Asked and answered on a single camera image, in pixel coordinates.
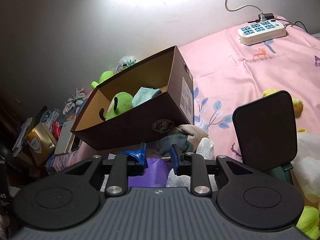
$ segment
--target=red item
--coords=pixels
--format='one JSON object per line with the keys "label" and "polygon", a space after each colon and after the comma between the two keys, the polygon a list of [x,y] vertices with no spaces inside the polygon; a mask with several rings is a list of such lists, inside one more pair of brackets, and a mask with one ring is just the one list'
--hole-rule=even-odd
{"label": "red item", "polygon": [[59,140],[61,128],[62,125],[60,125],[57,121],[52,122],[52,134],[57,141]]}

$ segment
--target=metal screw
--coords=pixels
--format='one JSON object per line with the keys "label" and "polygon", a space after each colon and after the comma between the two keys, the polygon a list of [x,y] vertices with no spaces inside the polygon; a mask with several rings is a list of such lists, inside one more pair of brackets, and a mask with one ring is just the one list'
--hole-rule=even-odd
{"label": "metal screw", "polygon": [[198,194],[206,194],[210,191],[207,186],[197,186],[195,187],[195,192]]}
{"label": "metal screw", "polygon": [[110,186],[110,187],[107,187],[107,192],[110,194],[118,194],[122,192],[122,188],[119,186]]}

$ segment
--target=white plush toy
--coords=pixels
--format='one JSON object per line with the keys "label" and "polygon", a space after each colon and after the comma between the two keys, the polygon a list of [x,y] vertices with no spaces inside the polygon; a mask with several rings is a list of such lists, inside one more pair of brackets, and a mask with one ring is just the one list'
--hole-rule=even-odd
{"label": "white plush toy", "polygon": [[76,90],[76,96],[71,95],[72,98],[68,99],[68,102],[66,106],[63,109],[63,115],[68,113],[74,106],[81,106],[83,103],[83,100],[85,99],[86,93],[85,93],[85,88],[82,87],[81,90],[77,88]]}
{"label": "white plush toy", "polygon": [[115,68],[116,73],[123,71],[124,69],[136,64],[138,62],[135,56],[124,56],[119,60],[118,65]]}

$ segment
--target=circular logo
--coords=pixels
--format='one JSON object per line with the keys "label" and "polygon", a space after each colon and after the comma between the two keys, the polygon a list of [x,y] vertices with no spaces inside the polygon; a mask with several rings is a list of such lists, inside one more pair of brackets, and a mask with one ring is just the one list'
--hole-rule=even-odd
{"label": "circular logo", "polygon": [[167,119],[155,121],[152,125],[153,130],[159,133],[170,132],[174,128],[174,123]]}
{"label": "circular logo", "polygon": [[36,153],[41,153],[41,144],[38,141],[37,137],[34,137],[31,142],[30,146],[35,150]]}

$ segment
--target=white power strip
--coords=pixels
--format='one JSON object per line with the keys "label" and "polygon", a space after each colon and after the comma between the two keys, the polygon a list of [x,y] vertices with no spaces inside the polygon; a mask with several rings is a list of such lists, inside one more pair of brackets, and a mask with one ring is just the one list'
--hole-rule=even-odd
{"label": "white power strip", "polygon": [[241,43],[253,45],[286,36],[287,32],[281,22],[272,19],[241,27],[238,29],[238,34]]}

